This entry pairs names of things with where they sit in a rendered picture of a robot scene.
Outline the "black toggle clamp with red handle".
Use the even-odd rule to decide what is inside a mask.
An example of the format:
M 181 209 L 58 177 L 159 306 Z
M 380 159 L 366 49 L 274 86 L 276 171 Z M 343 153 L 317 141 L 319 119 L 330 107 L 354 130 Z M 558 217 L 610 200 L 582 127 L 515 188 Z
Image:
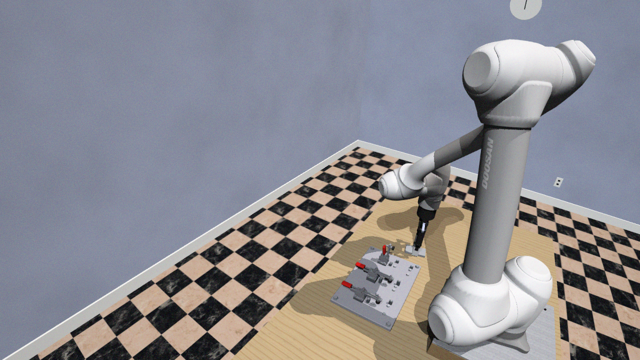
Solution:
M 376 300 L 375 303 L 377 305 L 379 305 L 380 302 L 383 300 L 380 295 L 376 296 L 376 295 L 372 294 L 371 292 L 367 292 L 365 287 L 363 287 L 363 289 L 360 288 L 360 287 L 355 287 L 354 285 L 352 285 L 352 284 L 350 284 L 349 282 L 346 282 L 346 281 L 342 281 L 342 285 L 348 287 L 351 291 L 354 291 L 353 299 L 357 300 L 357 301 L 359 301 L 361 303 L 365 300 L 365 298 L 367 296 L 375 299 Z M 352 289 L 351 287 L 356 289 L 356 290 Z
M 375 284 L 375 282 L 377 282 L 377 279 L 378 279 L 379 275 L 382 276 L 382 277 L 387 278 L 388 279 L 387 280 L 388 283 L 391 283 L 394 280 L 393 275 L 386 275 L 385 273 L 380 272 L 378 268 L 375 268 L 375 269 L 374 268 L 368 268 L 368 267 L 366 267 L 365 264 L 362 264 L 362 263 L 359 263 L 359 262 L 355 263 L 355 265 L 357 267 L 359 267 L 359 268 L 362 268 L 363 271 L 366 271 L 368 273 L 368 275 L 366 276 L 366 280 L 371 281 L 374 284 Z M 368 269 L 368 270 L 366 270 L 365 268 Z

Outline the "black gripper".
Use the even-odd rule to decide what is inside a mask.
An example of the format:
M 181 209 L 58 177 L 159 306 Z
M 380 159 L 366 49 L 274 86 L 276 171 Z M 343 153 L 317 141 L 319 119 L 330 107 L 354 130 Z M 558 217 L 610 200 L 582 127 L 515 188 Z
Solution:
M 418 205 L 417 208 L 417 216 L 419 217 L 419 223 L 417 228 L 417 233 L 413 242 L 413 256 L 418 256 L 419 249 L 422 246 L 423 239 L 425 238 L 426 229 L 429 225 L 429 221 L 435 218 L 437 210 L 426 210 Z M 427 225 L 426 225 L 427 224 Z

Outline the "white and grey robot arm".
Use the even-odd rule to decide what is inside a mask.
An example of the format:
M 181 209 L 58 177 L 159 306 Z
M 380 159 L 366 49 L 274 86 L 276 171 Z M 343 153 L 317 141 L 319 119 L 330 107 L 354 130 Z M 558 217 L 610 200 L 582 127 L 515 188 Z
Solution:
M 450 182 L 450 163 L 481 150 L 464 261 L 451 271 L 427 315 L 439 341 L 455 347 L 489 341 L 530 351 L 526 330 L 546 307 L 553 276 L 532 256 L 506 258 L 531 128 L 585 83 L 595 60 L 574 39 L 556 47 L 505 39 L 476 48 L 462 69 L 462 85 L 483 125 L 378 181 L 385 199 L 419 197 L 419 207 L 435 211 Z

